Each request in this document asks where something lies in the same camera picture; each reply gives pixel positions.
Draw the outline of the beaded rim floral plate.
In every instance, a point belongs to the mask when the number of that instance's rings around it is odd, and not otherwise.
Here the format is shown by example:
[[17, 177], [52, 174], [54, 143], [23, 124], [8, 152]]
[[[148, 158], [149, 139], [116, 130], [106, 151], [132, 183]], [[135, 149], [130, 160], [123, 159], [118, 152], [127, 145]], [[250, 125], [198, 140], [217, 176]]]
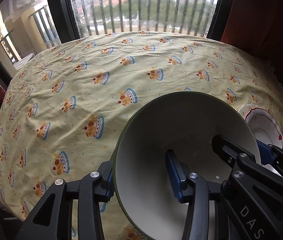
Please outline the beaded rim floral plate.
[[248, 113], [250, 112], [251, 109], [257, 108], [258, 106], [252, 103], [247, 103], [244, 104], [240, 107], [239, 110], [237, 110], [237, 112], [243, 117], [243, 119], [246, 119], [246, 115], [248, 115]]

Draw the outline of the red trimmed small plate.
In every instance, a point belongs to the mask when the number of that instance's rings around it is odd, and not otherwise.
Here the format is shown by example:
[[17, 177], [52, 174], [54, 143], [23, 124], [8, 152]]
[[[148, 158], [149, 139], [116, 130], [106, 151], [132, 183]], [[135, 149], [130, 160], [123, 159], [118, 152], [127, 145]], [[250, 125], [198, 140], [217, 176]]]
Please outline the red trimmed small plate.
[[259, 107], [252, 108], [245, 115], [245, 121], [258, 141], [266, 145], [283, 147], [283, 134], [268, 111]]

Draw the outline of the yellow crown print tablecloth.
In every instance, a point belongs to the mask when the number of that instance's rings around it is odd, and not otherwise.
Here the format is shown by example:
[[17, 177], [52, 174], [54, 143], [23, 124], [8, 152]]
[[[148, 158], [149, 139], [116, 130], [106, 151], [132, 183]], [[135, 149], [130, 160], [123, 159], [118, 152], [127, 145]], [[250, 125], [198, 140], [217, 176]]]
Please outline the yellow crown print tablecloth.
[[148, 31], [84, 37], [18, 70], [0, 108], [0, 204], [18, 220], [56, 179], [107, 161], [129, 118], [172, 92], [265, 109], [283, 139], [283, 89], [258, 59], [218, 41]]

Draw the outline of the outdoor air conditioner unit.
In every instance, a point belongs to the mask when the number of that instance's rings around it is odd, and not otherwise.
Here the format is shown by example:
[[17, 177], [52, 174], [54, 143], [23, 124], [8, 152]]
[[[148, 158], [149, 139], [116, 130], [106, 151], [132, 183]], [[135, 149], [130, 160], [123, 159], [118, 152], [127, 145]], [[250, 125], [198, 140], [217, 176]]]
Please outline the outdoor air conditioner unit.
[[15, 63], [13, 66], [16, 70], [20, 70], [23, 66], [25, 66], [30, 60], [32, 60], [35, 57], [33, 53], [27, 55], [26, 57], [22, 58], [20, 61]]

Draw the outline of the red curtain right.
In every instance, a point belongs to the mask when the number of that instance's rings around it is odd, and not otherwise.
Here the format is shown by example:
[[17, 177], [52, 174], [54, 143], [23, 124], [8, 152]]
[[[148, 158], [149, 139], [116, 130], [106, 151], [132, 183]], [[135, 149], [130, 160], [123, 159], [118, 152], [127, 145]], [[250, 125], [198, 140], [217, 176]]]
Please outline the red curtain right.
[[233, 0], [221, 41], [270, 63], [283, 85], [283, 0]]

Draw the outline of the balcony metal railing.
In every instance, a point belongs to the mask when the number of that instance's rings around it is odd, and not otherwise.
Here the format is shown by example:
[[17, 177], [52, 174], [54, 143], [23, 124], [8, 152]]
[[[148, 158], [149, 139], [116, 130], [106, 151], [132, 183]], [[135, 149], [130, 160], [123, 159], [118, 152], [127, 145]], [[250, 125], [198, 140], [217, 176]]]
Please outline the balcony metal railing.
[[[71, 0], [80, 37], [128, 31], [208, 35], [218, 0]], [[3, 22], [0, 44], [12, 64], [61, 44], [48, 1]]]

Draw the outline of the black window frame post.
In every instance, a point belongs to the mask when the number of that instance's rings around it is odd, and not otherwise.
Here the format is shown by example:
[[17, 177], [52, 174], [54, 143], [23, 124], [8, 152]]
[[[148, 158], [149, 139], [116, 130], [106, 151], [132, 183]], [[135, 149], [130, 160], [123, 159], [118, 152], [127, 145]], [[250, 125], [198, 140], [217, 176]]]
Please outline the black window frame post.
[[57, 34], [61, 43], [80, 38], [71, 0], [47, 0]]

